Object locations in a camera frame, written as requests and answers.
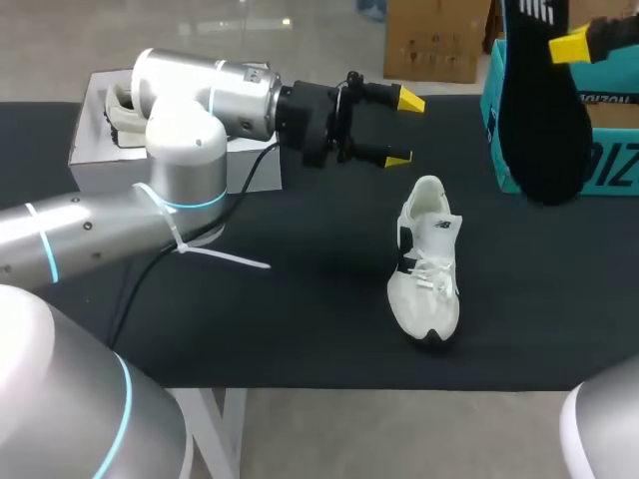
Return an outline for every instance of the robot end effector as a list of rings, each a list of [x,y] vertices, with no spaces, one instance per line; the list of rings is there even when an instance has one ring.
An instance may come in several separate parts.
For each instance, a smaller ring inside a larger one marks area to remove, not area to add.
[[[367,84],[357,72],[344,83],[337,88],[297,81],[288,87],[265,68],[151,49],[135,64],[131,94],[135,110],[145,118],[167,96],[195,100],[230,137],[267,141],[277,131],[280,143],[301,152],[307,166],[322,167],[332,149],[341,163],[352,158],[380,167],[410,162],[410,150],[355,142],[353,108],[364,101],[423,113],[423,100],[400,85]]]
[[[603,62],[615,50],[639,45],[639,16],[596,18],[548,45],[555,64]]]

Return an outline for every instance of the white table leg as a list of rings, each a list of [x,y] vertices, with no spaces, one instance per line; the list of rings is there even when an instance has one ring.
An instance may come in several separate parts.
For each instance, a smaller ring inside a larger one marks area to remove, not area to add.
[[[225,425],[231,448],[236,456],[238,464],[242,456],[242,435],[244,433],[244,416],[247,410],[246,389],[227,389],[224,397],[224,410],[222,411],[222,422]]]
[[[173,389],[173,395],[182,408],[185,420],[211,475],[215,479],[240,479],[240,461],[234,452],[213,391],[211,389]]]

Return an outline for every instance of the gray floor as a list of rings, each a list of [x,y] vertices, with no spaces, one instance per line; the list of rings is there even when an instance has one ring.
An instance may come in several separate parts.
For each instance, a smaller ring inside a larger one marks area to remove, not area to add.
[[[294,79],[382,81],[384,26],[354,0],[0,0],[0,101],[80,101],[148,47],[269,61]],[[475,85],[411,84],[418,94]],[[563,393],[255,390],[246,479],[565,479]]]

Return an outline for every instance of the teal shoe box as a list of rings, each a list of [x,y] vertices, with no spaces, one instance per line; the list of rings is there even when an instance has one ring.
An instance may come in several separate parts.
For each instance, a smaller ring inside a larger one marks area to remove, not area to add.
[[[504,40],[495,41],[481,97],[481,115],[499,186],[506,193],[516,194],[520,189],[503,160],[497,121],[505,49]],[[571,65],[571,70],[586,103],[639,104],[639,47],[614,52],[605,62]],[[593,140],[591,168],[582,195],[639,196],[639,130],[595,128]]]

